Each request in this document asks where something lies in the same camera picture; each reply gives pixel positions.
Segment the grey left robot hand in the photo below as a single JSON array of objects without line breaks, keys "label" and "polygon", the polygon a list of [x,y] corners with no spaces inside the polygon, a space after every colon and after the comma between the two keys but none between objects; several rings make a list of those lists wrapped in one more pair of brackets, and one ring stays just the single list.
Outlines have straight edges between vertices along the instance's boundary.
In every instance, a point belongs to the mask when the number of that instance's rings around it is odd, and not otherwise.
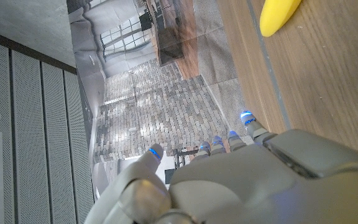
[{"label": "grey left robot hand", "polygon": [[358,151],[291,129],[267,131],[250,111],[223,144],[203,142],[165,185],[151,145],[109,184],[86,223],[358,223]]}]

